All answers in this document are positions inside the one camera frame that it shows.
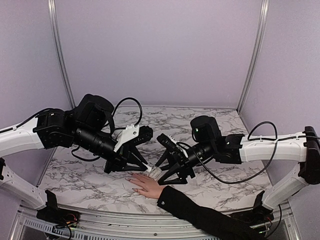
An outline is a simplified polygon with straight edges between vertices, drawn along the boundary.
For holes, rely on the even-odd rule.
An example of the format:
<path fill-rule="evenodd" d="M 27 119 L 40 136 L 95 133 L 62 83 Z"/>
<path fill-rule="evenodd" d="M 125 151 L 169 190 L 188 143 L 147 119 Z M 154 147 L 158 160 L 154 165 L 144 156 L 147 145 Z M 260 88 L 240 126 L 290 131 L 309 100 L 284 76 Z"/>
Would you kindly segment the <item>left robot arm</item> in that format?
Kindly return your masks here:
<path fill-rule="evenodd" d="M 137 147 L 152 139 L 153 130 L 135 123 L 119 128 L 114 138 L 114 112 L 115 107 L 107 99 L 90 93 L 71 110 L 40 110 L 1 130 L 0 156 L 75 145 L 92 153 L 94 161 L 104 159 L 105 173 L 145 171 L 147 161 Z"/>

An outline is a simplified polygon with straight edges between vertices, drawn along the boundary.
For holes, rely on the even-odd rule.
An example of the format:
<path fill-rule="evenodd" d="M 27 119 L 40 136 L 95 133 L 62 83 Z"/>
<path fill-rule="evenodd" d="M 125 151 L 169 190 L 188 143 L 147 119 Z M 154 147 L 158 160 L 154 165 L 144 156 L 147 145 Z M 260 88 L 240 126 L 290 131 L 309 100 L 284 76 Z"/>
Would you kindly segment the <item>person's bare hand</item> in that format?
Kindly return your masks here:
<path fill-rule="evenodd" d="M 132 190 L 150 199 L 159 199 L 164 186 L 158 184 L 156 180 L 143 174 L 132 173 L 130 177 L 125 178 L 128 182 L 135 185 Z"/>

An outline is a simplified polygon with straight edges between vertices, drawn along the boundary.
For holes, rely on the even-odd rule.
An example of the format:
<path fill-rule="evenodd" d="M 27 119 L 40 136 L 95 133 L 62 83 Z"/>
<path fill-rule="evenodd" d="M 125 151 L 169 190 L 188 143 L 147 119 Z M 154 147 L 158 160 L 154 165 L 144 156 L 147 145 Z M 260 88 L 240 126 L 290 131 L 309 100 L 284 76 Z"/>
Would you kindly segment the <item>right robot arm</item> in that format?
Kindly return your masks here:
<path fill-rule="evenodd" d="M 272 220 L 273 210 L 283 201 L 308 185 L 320 183 L 320 138 L 312 126 L 304 131 L 287 135 L 252 136 L 229 134 L 223 136 L 214 117 L 201 115 L 191 120 L 192 137 L 196 145 L 177 142 L 165 134 L 157 141 L 165 147 L 156 166 L 164 175 L 159 185 L 187 184 L 194 178 L 193 168 L 211 160 L 222 164 L 242 164 L 253 161 L 296 161 L 294 168 L 272 188 L 259 193 L 251 210 L 230 216 L 254 225 Z"/>

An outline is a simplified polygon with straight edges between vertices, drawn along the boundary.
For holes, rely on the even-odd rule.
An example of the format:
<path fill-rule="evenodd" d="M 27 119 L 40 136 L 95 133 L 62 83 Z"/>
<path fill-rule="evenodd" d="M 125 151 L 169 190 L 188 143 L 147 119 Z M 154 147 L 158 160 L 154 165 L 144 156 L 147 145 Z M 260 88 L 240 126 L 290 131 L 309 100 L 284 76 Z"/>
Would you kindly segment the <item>clear nail polish bottle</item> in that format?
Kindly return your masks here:
<path fill-rule="evenodd" d="M 162 175 L 162 170 L 157 167 L 157 166 L 154 166 L 152 167 L 152 169 L 150 170 L 148 176 L 154 180 L 158 180 Z"/>

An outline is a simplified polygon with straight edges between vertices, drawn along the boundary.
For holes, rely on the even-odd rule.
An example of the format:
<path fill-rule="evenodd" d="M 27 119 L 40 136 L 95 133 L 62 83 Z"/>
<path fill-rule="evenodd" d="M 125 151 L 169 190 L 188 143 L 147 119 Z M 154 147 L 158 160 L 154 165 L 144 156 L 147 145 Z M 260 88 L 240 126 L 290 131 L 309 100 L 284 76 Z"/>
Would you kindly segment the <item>black sleeved forearm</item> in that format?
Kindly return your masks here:
<path fill-rule="evenodd" d="M 158 207 L 185 220 L 195 228 L 222 240 L 265 240 L 249 225 L 212 208 L 200 206 L 181 191 L 166 186 L 157 201 Z"/>

